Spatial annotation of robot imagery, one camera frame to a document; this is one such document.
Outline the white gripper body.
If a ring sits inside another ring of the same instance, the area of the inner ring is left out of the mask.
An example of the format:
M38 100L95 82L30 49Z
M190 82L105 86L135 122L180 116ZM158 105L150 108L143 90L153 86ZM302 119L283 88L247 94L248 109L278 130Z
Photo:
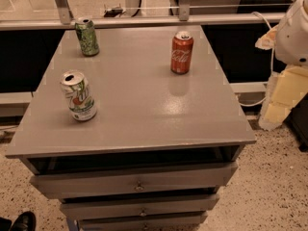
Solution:
M308 0L296 0L280 20L275 57L285 64L308 65Z

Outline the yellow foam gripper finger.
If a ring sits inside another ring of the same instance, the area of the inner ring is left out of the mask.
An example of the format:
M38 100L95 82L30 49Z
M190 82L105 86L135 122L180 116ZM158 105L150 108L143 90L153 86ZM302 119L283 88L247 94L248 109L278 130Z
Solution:
M281 73L273 73L269 77L259 126L268 131L279 127L307 93L307 66L289 64Z
M269 29L264 35L257 39L255 47L263 50L270 50L275 48L275 38L278 26L275 25Z

